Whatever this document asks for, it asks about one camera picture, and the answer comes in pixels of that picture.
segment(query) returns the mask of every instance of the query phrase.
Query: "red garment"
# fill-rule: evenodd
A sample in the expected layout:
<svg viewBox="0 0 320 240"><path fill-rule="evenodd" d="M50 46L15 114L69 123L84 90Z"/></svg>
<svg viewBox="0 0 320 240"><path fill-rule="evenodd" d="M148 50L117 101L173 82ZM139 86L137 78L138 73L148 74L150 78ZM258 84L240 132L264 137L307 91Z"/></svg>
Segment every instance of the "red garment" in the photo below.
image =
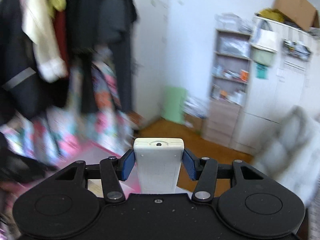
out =
<svg viewBox="0 0 320 240"><path fill-rule="evenodd" d="M54 31L61 54L61 58L66 63L67 70L70 74L69 55L67 49L67 29L66 29L66 12L56 11L55 18L53 21Z"/></svg>

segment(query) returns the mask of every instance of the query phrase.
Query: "cardboard box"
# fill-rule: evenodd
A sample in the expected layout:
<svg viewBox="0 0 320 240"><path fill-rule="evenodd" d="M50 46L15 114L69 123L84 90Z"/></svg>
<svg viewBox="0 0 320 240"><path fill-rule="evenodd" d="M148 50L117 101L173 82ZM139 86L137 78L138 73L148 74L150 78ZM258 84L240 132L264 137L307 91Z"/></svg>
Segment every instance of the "cardboard box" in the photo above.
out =
<svg viewBox="0 0 320 240"><path fill-rule="evenodd" d="M318 11L307 0L275 0L273 8L305 31L319 28Z"/></svg>
<svg viewBox="0 0 320 240"><path fill-rule="evenodd" d="M194 131L197 134L202 133L202 127L204 125L204 120L203 118L195 117L190 114L185 114L185 126L190 128L192 131Z"/></svg>

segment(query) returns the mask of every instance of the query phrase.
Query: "white bag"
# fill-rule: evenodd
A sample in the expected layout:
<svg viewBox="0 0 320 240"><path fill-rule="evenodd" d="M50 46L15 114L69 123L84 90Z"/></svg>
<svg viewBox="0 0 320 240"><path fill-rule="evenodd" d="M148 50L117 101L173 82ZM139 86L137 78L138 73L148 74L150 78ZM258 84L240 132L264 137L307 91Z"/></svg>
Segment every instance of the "white bag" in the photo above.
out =
<svg viewBox="0 0 320 240"><path fill-rule="evenodd" d="M250 40L251 46L273 53L278 52L278 35L273 32L270 24L266 20L261 20L258 24L255 34Z"/></svg>

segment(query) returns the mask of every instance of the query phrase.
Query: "plastic bag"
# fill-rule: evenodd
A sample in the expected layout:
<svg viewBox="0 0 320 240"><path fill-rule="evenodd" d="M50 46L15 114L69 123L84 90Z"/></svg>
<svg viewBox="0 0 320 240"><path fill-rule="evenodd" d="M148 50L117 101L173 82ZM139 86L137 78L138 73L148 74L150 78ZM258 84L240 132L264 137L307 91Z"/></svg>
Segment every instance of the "plastic bag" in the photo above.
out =
<svg viewBox="0 0 320 240"><path fill-rule="evenodd" d="M235 38L220 37L219 52L233 54L237 56L249 57L249 42L241 41Z"/></svg>
<svg viewBox="0 0 320 240"><path fill-rule="evenodd" d="M232 31L238 31L241 23L241 18L233 13L223 13L216 15L217 28Z"/></svg>
<svg viewBox="0 0 320 240"><path fill-rule="evenodd" d="M240 26L239 26L239 32L252 33L253 32L253 22L242 19L240 22Z"/></svg>
<svg viewBox="0 0 320 240"><path fill-rule="evenodd" d="M183 111L199 118L206 118L208 113L207 103L195 97L188 96L184 102Z"/></svg>

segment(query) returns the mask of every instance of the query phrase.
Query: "white door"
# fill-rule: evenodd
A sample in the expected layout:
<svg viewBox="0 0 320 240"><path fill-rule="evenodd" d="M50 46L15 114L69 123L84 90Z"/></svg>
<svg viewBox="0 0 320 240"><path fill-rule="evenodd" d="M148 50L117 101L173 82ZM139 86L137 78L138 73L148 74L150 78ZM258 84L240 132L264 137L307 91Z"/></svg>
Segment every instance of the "white door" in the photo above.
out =
<svg viewBox="0 0 320 240"><path fill-rule="evenodd" d="M168 8L159 0L135 0L139 21L134 30L134 110L146 123L161 114Z"/></svg>
<svg viewBox="0 0 320 240"><path fill-rule="evenodd" d="M246 113L241 114L239 122L241 126L236 131L234 141L250 148L256 148L264 132L279 127L276 122Z"/></svg>
<svg viewBox="0 0 320 240"><path fill-rule="evenodd" d="M305 71L287 62L283 64L284 69L281 71L281 77L279 77L270 118L270 120L278 123L293 106L299 104L305 80Z"/></svg>
<svg viewBox="0 0 320 240"><path fill-rule="evenodd" d="M320 114L320 41L309 37L313 55L307 63L306 80L299 105L302 106L311 117Z"/></svg>
<svg viewBox="0 0 320 240"><path fill-rule="evenodd" d="M281 38L287 37L288 28L283 25L269 22L272 31L278 33L278 45L280 47ZM272 66L268 67L267 79L259 79L257 75L257 64L252 62L250 69L247 102L244 111L246 113L262 117L270 118L270 112L273 107L272 102L275 97L276 87L278 83L278 68L281 65L281 53L275 55Z"/></svg>

